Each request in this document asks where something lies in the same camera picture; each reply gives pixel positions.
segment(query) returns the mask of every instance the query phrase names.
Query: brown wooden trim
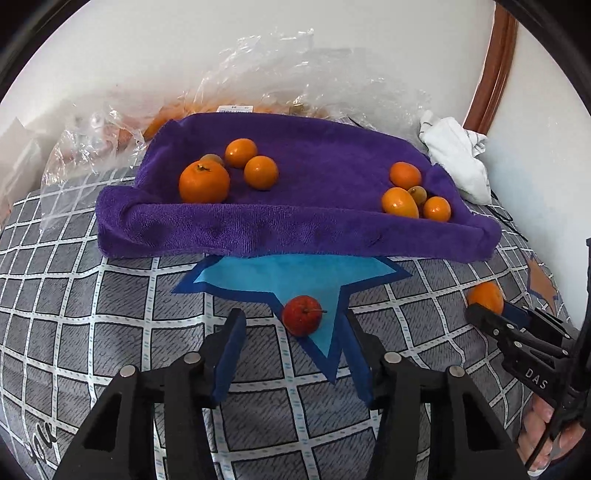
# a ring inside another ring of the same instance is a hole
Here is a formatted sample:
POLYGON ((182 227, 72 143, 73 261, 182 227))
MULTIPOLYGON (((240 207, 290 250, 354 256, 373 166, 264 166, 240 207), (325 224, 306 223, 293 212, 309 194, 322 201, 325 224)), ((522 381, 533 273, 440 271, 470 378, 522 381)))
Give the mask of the brown wooden trim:
POLYGON ((516 43, 517 20, 497 5, 482 78, 464 122, 467 130, 488 133, 503 96, 516 43))

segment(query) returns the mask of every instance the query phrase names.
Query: human hand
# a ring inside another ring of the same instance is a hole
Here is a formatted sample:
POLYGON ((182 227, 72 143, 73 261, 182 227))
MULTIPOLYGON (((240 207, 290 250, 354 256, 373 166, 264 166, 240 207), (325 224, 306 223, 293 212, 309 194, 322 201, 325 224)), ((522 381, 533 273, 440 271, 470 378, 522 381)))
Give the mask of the human hand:
MULTIPOLYGON (((532 409, 523 419, 523 428, 521 429, 517 440, 517 453, 519 453, 521 461, 524 463, 534 451, 540 438, 542 438, 546 424, 550 422, 550 418, 554 413, 554 409, 537 395, 533 395, 531 404, 532 409)), ((550 463, 550 461, 561 458, 569 453, 574 446, 577 445, 584 433, 585 429, 578 422, 567 426, 560 433, 560 438, 558 440, 560 451, 558 455, 553 455, 552 458, 550 458, 552 441, 550 439, 546 440, 542 450, 534 460, 534 463, 532 463, 530 470, 536 471, 543 469, 550 463)))

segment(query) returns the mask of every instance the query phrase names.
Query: white wall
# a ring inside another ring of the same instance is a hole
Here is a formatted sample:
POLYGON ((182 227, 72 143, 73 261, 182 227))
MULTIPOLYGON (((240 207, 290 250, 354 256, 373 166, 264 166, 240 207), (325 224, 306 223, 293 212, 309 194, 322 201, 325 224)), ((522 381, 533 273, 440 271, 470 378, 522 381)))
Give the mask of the white wall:
POLYGON ((483 160, 491 186, 554 273, 575 325, 587 302, 591 116, 544 47, 519 28, 483 160))
POLYGON ((40 48, 0 105, 0 132, 62 99, 115 86, 179 92, 237 38, 314 28, 318 46, 388 56, 439 115, 463 119, 478 83, 493 0, 92 0, 40 48))

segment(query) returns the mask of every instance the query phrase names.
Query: plastic packaging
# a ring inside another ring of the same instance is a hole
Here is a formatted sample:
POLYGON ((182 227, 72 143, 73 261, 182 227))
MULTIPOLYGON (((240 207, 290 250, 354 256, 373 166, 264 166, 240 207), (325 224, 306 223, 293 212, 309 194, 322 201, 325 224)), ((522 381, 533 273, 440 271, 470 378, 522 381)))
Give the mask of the plastic packaging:
POLYGON ((14 202, 39 188, 44 161, 35 135, 15 120, 0 138, 0 233, 14 202))
POLYGON ((79 179, 141 163, 146 149, 142 130, 151 119, 153 115, 128 115, 108 104, 90 115, 70 117, 41 179, 42 232, 61 226, 59 220, 76 205, 94 207, 96 192, 76 189, 79 179), (59 192, 59 197, 49 195, 54 192, 59 192), (92 200, 85 202, 89 195, 92 200))
POLYGON ((195 90, 162 108, 144 132, 152 138, 170 119, 216 112, 222 105, 253 112, 331 119, 404 138, 418 139, 427 95, 378 73, 384 62, 365 49, 316 48, 312 30, 242 38, 220 54, 219 66, 195 90))

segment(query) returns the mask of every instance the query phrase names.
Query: purple towel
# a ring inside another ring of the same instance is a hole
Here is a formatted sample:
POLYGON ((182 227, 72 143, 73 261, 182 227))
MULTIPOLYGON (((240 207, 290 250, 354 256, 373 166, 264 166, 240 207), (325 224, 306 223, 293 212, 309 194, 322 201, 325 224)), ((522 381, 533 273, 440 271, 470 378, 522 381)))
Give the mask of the purple towel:
POLYGON ((408 142, 358 127, 265 113, 203 113, 170 121, 152 141, 135 186, 110 186, 96 202, 99 248, 109 257, 205 252, 236 257, 306 253, 484 260, 501 238, 497 222, 473 215, 449 175, 408 142), (277 162, 270 192, 230 168, 223 204, 182 204, 178 178, 206 153, 251 138, 277 162), (386 215, 389 169, 406 161, 423 186, 445 197, 449 223, 386 215))

